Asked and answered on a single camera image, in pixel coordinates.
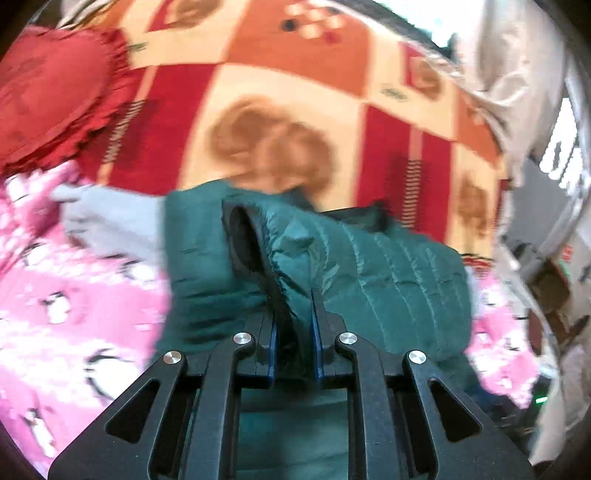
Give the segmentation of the dark green quilted jacket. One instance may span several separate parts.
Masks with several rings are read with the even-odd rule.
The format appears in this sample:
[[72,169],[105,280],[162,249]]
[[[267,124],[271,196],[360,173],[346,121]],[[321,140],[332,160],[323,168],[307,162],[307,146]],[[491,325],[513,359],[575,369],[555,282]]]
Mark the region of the dark green quilted jacket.
[[460,255],[377,207],[318,213],[295,190],[213,181],[165,198],[163,244],[171,300],[158,353],[211,350],[254,314],[279,317],[280,381],[242,397],[239,478],[346,477],[346,393],[314,385],[315,300],[377,348],[419,349],[455,386],[478,382]]

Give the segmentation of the pink penguin bedsheet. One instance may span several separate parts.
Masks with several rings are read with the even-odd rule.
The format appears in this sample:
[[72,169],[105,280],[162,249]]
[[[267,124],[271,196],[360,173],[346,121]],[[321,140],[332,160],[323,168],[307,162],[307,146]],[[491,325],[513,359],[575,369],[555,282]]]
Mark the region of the pink penguin bedsheet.
[[[125,256],[99,257],[68,237],[60,206],[50,199],[63,183],[91,184],[70,162],[16,175],[1,189],[3,478],[51,479],[64,449],[162,355],[177,351],[156,351],[171,300],[165,252],[157,269]],[[283,193],[293,190],[311,205],[300,187]],[[392,219],[381,201],[329,211],[311,205],[318,213],[373,206]],[[245,388],[242,397],[280,381],[279,317],[259,314],[276,326],[276,375],[270,388]],[[498,426],[498,399],[479,380],[461,390]]]

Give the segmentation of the grey folded sweater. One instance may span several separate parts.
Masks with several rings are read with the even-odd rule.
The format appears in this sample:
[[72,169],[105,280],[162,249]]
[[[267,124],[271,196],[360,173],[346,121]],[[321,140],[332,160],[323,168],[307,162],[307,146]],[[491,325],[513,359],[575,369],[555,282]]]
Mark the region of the grey folded sweater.
[[125,256],[164,267],[164,199],[96,184],[63,183],[50,199],[64,233],[99,257]]

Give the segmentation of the red orange rose blanket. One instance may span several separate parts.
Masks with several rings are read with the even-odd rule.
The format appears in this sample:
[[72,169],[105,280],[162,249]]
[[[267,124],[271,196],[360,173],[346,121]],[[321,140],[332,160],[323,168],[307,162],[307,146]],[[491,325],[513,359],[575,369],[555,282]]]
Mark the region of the red orange rose blanket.
[[225,179],[322,210],[383,201],[493,255],[506,168],[474,102],[416,42],[325,1],[116,1],[132,98],[80,154],[93,180],[163,195]]

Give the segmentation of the red heart ruffled pillow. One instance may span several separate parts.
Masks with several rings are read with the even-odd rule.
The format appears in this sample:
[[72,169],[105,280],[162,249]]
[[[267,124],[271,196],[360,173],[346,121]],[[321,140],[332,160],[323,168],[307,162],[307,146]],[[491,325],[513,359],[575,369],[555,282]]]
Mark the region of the red heart ruffled pillow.
[[1,60],[1,175],[73,158],[130,97],[120,30],[26,27]]

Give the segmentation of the beige curtain right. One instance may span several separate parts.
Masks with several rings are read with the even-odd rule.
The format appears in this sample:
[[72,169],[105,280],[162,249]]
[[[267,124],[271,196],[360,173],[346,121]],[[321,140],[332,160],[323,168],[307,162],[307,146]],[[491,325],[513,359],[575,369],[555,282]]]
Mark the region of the beige curtain right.
[[566,41],[534,1],[467,1],[458,10],[460,84],[498,138],[512,185],[549,135],[563,95]]

